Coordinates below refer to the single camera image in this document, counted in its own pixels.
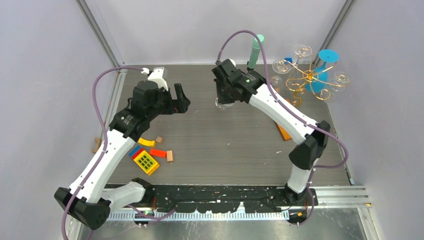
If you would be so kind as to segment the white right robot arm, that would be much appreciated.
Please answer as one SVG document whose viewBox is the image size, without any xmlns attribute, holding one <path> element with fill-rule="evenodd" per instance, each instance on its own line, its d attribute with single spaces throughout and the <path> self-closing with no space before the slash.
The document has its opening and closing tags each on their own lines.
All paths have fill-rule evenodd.
<svg viewBox="0 0 424 240">
<path fill-rule="evenodd" d="M 259 109 L 285 129 L 296 143 L 288 155 L 292 169 L 284 186 L 283 199 L 290 205 L 299 205 L 306 197 L 313 166 L 328 144 L 329 137 L 324 131 L 330 130 L 330 124 L 325 120 L 316 122 L 302 114 L 270 88 L 264 76 L 255 70 L 243 72 L 231 59 L 222 61 L 211 71 L 215 76 L 219 104 L 230 105 L 238 101 Z"/>
</svg>

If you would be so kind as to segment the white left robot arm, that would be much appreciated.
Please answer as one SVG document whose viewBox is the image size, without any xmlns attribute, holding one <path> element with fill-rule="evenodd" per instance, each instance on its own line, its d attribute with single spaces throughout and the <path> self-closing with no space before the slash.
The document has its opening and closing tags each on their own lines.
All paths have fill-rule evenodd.
<svg viewBox="0 0 424 240">
<path fill-rule="evenodd" d="M 137 143 L 159 115 L 183 114 L 190 100 L 180 83 L 171 92 L 152 80 L 140 81 L 128 98 L 127 106 L 117 112 L 106 130 L 100 149 L 81 175 L 68 187 L 56 190 L 54 198 L 63 210 L 91 230 L 99 229 L 110 213 L 138 203 L 153 202 L 153 186 L 137 177 L 118 188 L 105 191 L 107 181 L 125 154 Z"/>
</svg>

